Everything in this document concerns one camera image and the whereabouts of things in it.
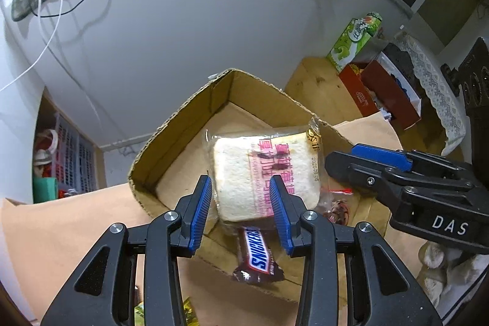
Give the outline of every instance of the white floor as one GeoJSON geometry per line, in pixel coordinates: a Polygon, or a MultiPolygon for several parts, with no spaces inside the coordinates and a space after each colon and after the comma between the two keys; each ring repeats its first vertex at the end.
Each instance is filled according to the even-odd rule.
{"type": "Polygon", "coordinates": [[[125,184],[129,169],[133,164],[138,152],[144,147],[146,142],[133,144],[131,146],[113,149],[104,153],[105,176],[107,187],[125,184]]]}

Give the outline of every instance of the green juice carton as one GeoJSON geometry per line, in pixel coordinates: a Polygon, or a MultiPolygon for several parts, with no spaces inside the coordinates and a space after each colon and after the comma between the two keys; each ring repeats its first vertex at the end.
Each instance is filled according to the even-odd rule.
{"type": "Polygon", "coordinates": [[[326,58],[341,72],[365,44],[375,36],[381,26],[378,13],[368,13],[364,18],[354,18],[343,31],[326,58]]]}

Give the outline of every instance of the plastic crate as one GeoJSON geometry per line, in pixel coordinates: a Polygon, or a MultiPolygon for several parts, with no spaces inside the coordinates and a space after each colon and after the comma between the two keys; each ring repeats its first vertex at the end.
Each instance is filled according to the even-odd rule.
{"type": "Polygon", "coordinates": [[[61,191],[75,189],[78,193],[97,189],[94,147],[85,140],[59,113],[56,114],[58,150],[51,175],[58,180],[61,191]]]}

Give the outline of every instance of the blue gripper pad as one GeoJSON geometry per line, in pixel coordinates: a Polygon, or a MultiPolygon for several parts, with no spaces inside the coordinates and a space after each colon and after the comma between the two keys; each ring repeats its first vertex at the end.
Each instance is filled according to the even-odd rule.
{"type": "Polygon", "coordinates": [[[290,222],[287,212],[285,211],[284,203],[280,195],[275,179],[270,180],[270,202],[273,208],[273,218],[277,226],[280,243],[288,255],[292,253],[294,248],[292,244],[292,235],[290,233],[290,222]]]}
{"type": "Polygon", "coordinates": [[[188,248],[195,253],[200,247],[202,242],[202,235],[204,234],[205,221],[207,220],[207,214],[209,213],[209,206],[212,199],[212,180],[209,176],[205,181],[202,193],[200,194],[199,204],[197,204],[197,210],[195,211],[194,218],[190,225],[190,240],[188,248]]]}
{"type": "Polygon", "coordinates": [[[357,144],[351,149],[351,154],[359,158],[368,159],[384,165],[397,167],[401,171],[410,171],[412,162],[406,158],[403,152],[392,151],[390,149],[378,148],[375,146],[357,144]]]}

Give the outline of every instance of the brown candy wrapper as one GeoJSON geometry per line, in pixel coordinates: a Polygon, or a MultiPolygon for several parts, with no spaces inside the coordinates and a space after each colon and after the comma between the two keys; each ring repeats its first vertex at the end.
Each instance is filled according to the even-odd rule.
{"type": "Polygon", "coordinates": [[[282,268],[274,261],[263,234],[256,228],[239,228],[238,258],[240,265],[233,276],[247,284],[265,284],[284,280],[282,268]]]}

